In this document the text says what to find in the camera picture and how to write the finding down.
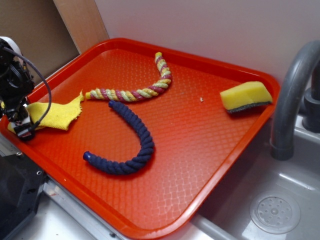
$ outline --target sink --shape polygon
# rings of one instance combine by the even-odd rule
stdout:
[[[199,209],[221,229],[214,239],[319,239],[320,135],[296,127],[294,156],[279,161],[270,156],[270,132],[271,121]]]

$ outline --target sink drain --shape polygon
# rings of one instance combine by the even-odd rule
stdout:
[[[258,228],[270,234],[285,234],[300,221],[298,203],[289,195],[267,191],[255,197],[250,216]]]

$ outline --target plastic tray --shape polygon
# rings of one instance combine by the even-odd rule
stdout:
[[[38,130],[22,142],[0,122],[1,133],[52,178],[123,235],[153,239],[186,223],[274,111],[275,104],[230,115],[220,92],[247,81],[264,83],[276,102],[271,76],[195,55],[128,39],[102,42],[49,80],[53,102],[66,104],[95,88],[136,90],[159,79],[154,63],[162,52],[172,83],[162,95],[127,105],[145,123],[155,153],[145,168],[128,176],[107,175],[83,160],[92,153],[126,161],[140,150],[139,138],[107,101],[85,100],[68,131]],[[47,102],[44,86],[31,102]]]

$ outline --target twisted rope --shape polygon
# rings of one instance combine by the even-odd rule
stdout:
[[[107,160],[89,151],[83,154],[83,159],[95,168],[111,175],[128,175],[142,169],[154,153],[153,138],[141,119],[121,102],[110,101],[109,107],[115,110],[136,131],[140,138],[141,149],[136,157],[126,162]]]
[[[171,71],[161,52],[155,54],[154,62],[160,73],[160,80],[152,86],[133,91],[96,88],[85,93],[86,99],[112,100],[125,103],[150,99],[164,93],[171,83]]]

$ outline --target gray faucet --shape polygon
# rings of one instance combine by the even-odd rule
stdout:
[[[305,91],[310,78],[311,88]],[[320,133],[320,40],[311,41],[300,49],[284,78],[271,128],[274,159],[288,160],[294,154],[294,130],[301,103],[305,108],[302,125]]]

